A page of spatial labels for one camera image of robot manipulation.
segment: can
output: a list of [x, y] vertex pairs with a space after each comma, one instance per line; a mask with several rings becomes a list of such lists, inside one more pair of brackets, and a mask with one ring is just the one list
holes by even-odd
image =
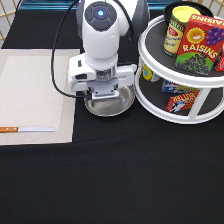
[[190, 6], [178, 6], [173, 9], [163, 48], [169, 56], [177, 57], [182, 36], [192, 14], [201, 15], [197, 9]]
[[146, 65], [143, 67], [143, 77], [150, 82], [156, 82], [160, 79], [160, 76], [149, 69]]

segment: black tablecloth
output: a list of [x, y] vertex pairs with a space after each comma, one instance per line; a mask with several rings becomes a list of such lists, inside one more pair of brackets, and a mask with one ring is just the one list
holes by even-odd
[[[51, 49], [62, 15], [19, 11], [3, 48]], [[120, 45], [137, 63], [137, 40]], [[73, 11], [58, 48], [81, 47]], [[222, 224], [223, 145], [224, 113], [178, 125], [137, 100], [112, 118], [77, 100], [73, 143], [0, 147], [0, 223]]]

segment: wire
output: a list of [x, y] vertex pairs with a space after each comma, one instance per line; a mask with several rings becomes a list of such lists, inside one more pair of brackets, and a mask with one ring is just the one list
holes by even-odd
[[[128, 20], [128, 23], [129, 23], [129, 26], [131, 28], [131, 33], [132, 33], [132, 37], [129, 39], [132, 43], [133, 43], [133, 35], [134, 35], [134, 29], [133, 29], [133, 26], [132, 26], [132, 22], [130, 20], [130, 17], [126, 11], [126, 9], [124, 8], [124, 6], [121, 4], [121, 2], [119, 0], [114, 0], [120, 7], [121, 9], [124, 11], [124, 14]], [[71, 11], [71, 9], [79, 2], [79, 0], [75, 0], [70, 6], [69, 8], [67, 9], [67, 11], [65, 12], [62, 20], [61, 20], [61, 23], [58, 27], [58, 31], [57, 31], [57, 34], [55, 36], [55, 40], [54, 40], [54, 45], [53, 45], [53, 49], [52, 49], [52, 55], [51, 55], [51, 76], [52, 76], [52, 83], [54, 85], [54, 88], [59, 92], [61, 93], [62, 95], [64, 96], [67, 96], [67, 97], [71, 97], [71, 98], [86, 98], [86, 99], [90, 99], [91, 96], [88, 94], [88, 95], [82, 95], [82, 96], [75, 96], [75, 95], [70, 95], [70, 94], [67, 94], [67, 93], [64, 93], [63, 91], [61, 91], [56, 83], [55, 83], [55, 78], [54, 78], [54, 54], [55, 54], [55, 49], [56, 49], [56, 45], [57, 45], [57, 41], [58, 41], [58, 37], [59, 37], [59, 34], [60, 34], [60, 31], [61, 31], [61, 28], [62, 28], [62, 25], [68, 15], [68, 13]]]
[[52, 55], [51, 55], [51, 76], [52, 76], [52, 83], [55, 87], [55, 89], [61, 93], [62, 95], [64, 96], [67, 96], [67, 97], [72, 97], [72, 98], [84, 98], [84, 94], [82, 96], [75, 96], [75, 95], [70, 95], [70, 94], [67, 94], [67, 93], [64, 93], [62, 92], [56, 85], [55, 83], [55, 78], [54, 78], [54, 53], [55, 53], [55, 48], [56, 48], [56, 44], [57, 44], [57, 41], [58, 41], [58, 36], [60, 34], [60, 31], [61, 31], [61, 28], [62, 28], [62, 25], [65, 21], [65, 18], [67, 17], [68, 13], [71, 11], [71, 9], [73, 8], [73, 6], [75, 6], [77, 3], [79, 2], [79, 0], [75, 0], [70, 6], [69, 8], [67, 9], [67, 11], [65, 12], [62, 20], [61, 20], [61, 23], [58, 27], [58, 31], [57, 31], [57, 34], [56, 34], [56, 37], [55, 37], [55, 40], [54, 40], [54, 45], [53, 45], [53, 49], [52, 49]]
[[130, 26], [130, 29], [131, 29], [131, 38], [129, 38], [129, 40], [133, 43], [133, 39], [134, 39], [134, 28], [133, 28], [133, 25], [132, 25], [132, 22], [131, 22], [131, 19], [127, 13], [127, 10], [125, 9], [125, 7], [121, 4], [121, 2], [119, 0], [114, 0], [120, 7], [121, 9], [123, 10], [127, 20], [128, 20], [128, 24]]

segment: white rotating shelf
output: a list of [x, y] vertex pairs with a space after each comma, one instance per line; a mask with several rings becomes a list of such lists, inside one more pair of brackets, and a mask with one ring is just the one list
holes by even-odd
[[[164, 17], [159, 16], [148, 24], [148, 28], [139, 39], [139, 69], [135, 77], [137, 99], [152, 114], [175, 123], [197, 124], [218, 116], [224, 109], [224, 72], [216, 72], [212, 69], [208, 77], [202, 77], [176, 69], [174, 67], [176, 58], [163, 52], [167, 28]], [[162, 92], [161, 81], [146, 83], [141, 75], [143, 64], [164, 79], [180, 85], [200, 88], [201, 91], [193, 107], [175, 114], [166, 112], [169, 97], [173, 94]]]

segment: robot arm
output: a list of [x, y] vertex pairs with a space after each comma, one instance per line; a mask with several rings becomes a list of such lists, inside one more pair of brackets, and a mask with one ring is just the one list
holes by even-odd
[[[146, 0], [121, 0], [134, 26], [136, 36], [149, 21]], [[127, 18], [113, 0], [84, 0], [77, 9], [77, 23], [84, 54], [69, 61], [71, 91], [90, 91], [93, 99], [118, 97], [118, 87], [134, 84], [136, 65], [117, 67], [120, 36], [129, 32]]]

